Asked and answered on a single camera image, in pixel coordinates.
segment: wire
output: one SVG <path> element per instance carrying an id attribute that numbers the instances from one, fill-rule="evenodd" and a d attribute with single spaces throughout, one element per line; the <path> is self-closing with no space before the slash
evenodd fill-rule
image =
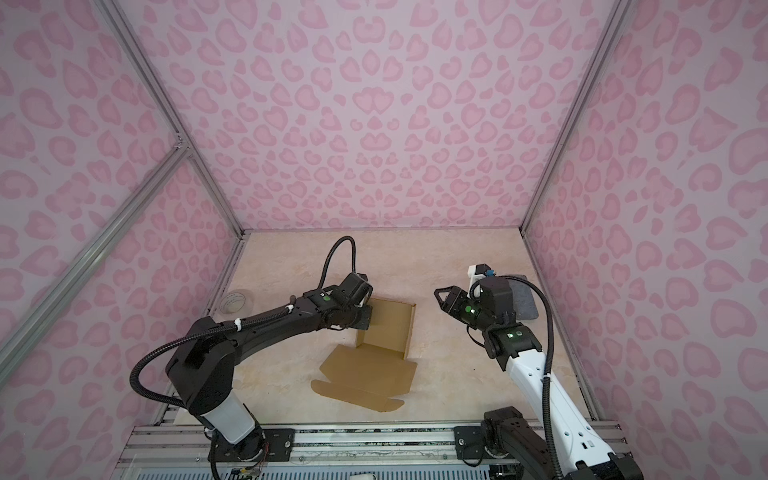
<path id="1" fill-rule="evenodd" d="M 323 265 L 323 274 L 320 276 L 320 283 L 317 284 L 317 288 L 323 288 L 323 284 L 326 282 L 326 275 L 328 273 L 328 266 L 331 263 L 331 257 L 333 257 L 333 253 L 336 252 L 336 249 L 339 248 L 339 245 L 344 243 L 345 241 L 349 240 L 349 242 L 352 244 L 352 273 L 357 273 L 355 271 L 355 259 L 357 256 L 357 249 L 355 247 L 355 239 L 350 237 L 349 235 L 345 235 L 344 237 L 339 238 L 336 243 L 333 244 L 333 247 L 331 247 L 331 251 L 328 252 L 328 256 L 326 257 L 326 262 Z"/>
<path id="2" fill-rule="evenodd" d="M 549 460 L 552 463 L 555 477 L 558 480 L 561 480 L 563 478 L 563 472 L 560 467 L 560 461 L 558 460 L 558 455 L 554 446 L 549 398 L 551 388 L 551 378 L 549 374 L 552 372 L 552 360 L 554 359 L 554 321 L 552 319 L 552 307 L 544 293 L 539 290 L 536 285 L 529 282 L 528 280 L 514 275 L 501 275 L 500 277 L 528 285 L 531 290 L 536 292 L 536 295 L 538 295 L 538 297 L 541 299 L 541 302 L 544 304 L 544 311 L 547 315 L 547 356 L 544 362 L 544 378 L 541 380 L 541 424 L 544 426 L 544 437 L 545 441 L 547 442 Z"/>
<path id="3" fill-rule="evenodd" d="M 477 340 L 475 340 L 475 337 L 473 337 L 472 334 L 469 332 L 469 325 L 467 325 L 467 335 L 469 335 L 469 339 L 472 342 L 475 342 L 476 345 L 480 345 L 482 348 L 485 348 L 485 344 L 484 343 L 480 343 Z"/>
<path id="4" fill-rule="evenodd" d="M 252 326 L 269 323 L 279 319 L 282 316 L 285 316 L 288 312 L 289 310 L 285 308 L 284 310 L 281 310 L 278 313 L 273 313 L 272 315 L 269 315 L 269 316 L 251 318 L 243 321 L 242 326 L 243 328 L 250 328 Z M 186 406 L 184 405 L 184 402 L 182 402 L 181 399 L 176 399 L 172 396 L 167 396 L 167 395 L 163 395 L 162 393 L 153 392 L 147 389 L 146 387 L 144 387 L 143 385 L 141 385 L 141 381 L 139 380 L 139 374 L 141 373 L 141 370 L 143 370 L 144 367 L 149 364 L 149 362 L 156 359 L 158 356 L 166 352 L 169 352 L 180 345 L 183 345 L 188 342 L 192 342 L 197 339 L 219 335 L 220 333 L 228 333 L 228 332 L 234 332 L 234 331 L 237 331 L 237 326 L 234 324 L 216 326 L 212 329 L 208 329 L 203 332 L 182 336 L 179 339 L 175 339 L 172 342 L 168 342 L 165 345 L 157 347 L 156 349 L 149 352 L 146 356 L 144 356 L 143 359 L 139 360 L 136 366 L 134 366 L 134 368 L 131 370 L 131 374 L 128 377 L 128 382 L 130 383 L 131 388 L 136 393 L 138 393 L 139 395 L 143 396 L 146 399 L 154 400 L 155 402 L 160 402 L 160 403 L 167 403 L 169 405 L 174 405 L 181 408 L 186 408 Z"/>
<path id="5" fill-rule="evenodd" d="M 210 441 L 210 452 L 208 452 L 208 462 L 210 463 L 210 473 L 214 476 L 214 480 L 221 480 L 219 471 L 216 469 L 216 444 L 219 442 L 219 431 L 214 430 L 214 437 Z"/>
<path id="6" fill-rule="evenodd" d="M 485 439 L 481 439 L 480 440 L 480 445 L 481 445 L 481 447 L 480 447 L 480 458 L 478 459 L 477 463 L 469 463 L 466 460 L 464 460 L 464 455 L 465 455 L 467 449 L 469 447 L 474 447 L 475 445 L 464 445 L 464 448 L 462 449 L 462 462 L 464 462 L 465 465 L 467 465 L 469 467 L 472 467 L 472 468 L 477 468 L 477 467 L 480 466 L 480 464 L 482 463 L 482 453 L 485 451 Z"/>

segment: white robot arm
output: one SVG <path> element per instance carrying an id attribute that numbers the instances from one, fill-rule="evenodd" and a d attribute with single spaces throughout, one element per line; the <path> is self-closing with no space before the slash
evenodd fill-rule
<path id="1" fill-rule="evenodd" d="M 496 359 L 523 392 L 545 426 L 548 440 L 541 440 L 520 412 L 508 407 L 485 413 L 485 449 L 509 453 L 534 478 L 542 480 L 642 480 L 643 474 L 632 457 L 616 455 L 589 426 L 554 373 L 548 372 L 547 355 L 538 339 L 517 322 L 510 281 L 525 283 L 545 302 L 551 335 L 551 312 L 544 294 L 524 277 L 496 276 L 485 264 L 469 267 L 468 276 L 468 293 L 451 286 L 435 290 L 435 298 L 441 310 L 465 323 L 467 329 L 482 331 L 485 342 L 481 345 L 488 357 Z"/>

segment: gray pad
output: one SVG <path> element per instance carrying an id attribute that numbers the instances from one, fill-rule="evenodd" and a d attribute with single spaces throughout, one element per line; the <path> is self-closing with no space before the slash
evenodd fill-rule
<path id="1" fill-rule="evenodd" d="M 515 275 L 528 279 L 525 275 Z M 512 288 L 512 298 L 515 301 L 515 312 L 518 313 L 518 320 L 535 320 L 538 318 L 536 302 L 533 300 L 534 292 L 531 287 L 524 283 L 509 280 L 509 286 Z"/>

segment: flattened cardboard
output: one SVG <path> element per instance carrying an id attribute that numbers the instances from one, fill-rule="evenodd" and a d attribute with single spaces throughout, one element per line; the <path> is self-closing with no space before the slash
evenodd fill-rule
<path id="1" fill-rule="evenodd" d="M 415 305 L 371 299 L 368 330 L 357 333 L 356 347 L 338 345 L 320 366 L 329 380 L 313 380 L 312 390 L 377 412 L 392 412 L 405 404 L 391 396 L 411 389 L 416 363 L 405 360 Z"/>

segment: pink leopard print backdrop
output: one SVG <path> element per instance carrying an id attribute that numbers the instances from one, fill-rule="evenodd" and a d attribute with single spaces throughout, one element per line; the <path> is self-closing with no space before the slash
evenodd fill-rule
<path id="1" fill-rule="evenodd" d="M 531 238 L 646 478 L 768 476 L 768 3 L 640 3 Z"/>
<path id="2" fill-rule="evenodd" d="M 121 2 L 257 229 L 519 225 L 612 4 Z"/>
<path id="3" fill-rule="evenodd" d="M 0 343 L 170 150 L 87 0 L 0 5 Z"/>
<path id="4" fill-rule="evenodd" d="M 183 164 L 0 392 L 0 477 L 109 478 L 158 407 L 128 373 L 199 318 L 233 239 Z M 142 382 L 162 392 L 163 368 Z"/>

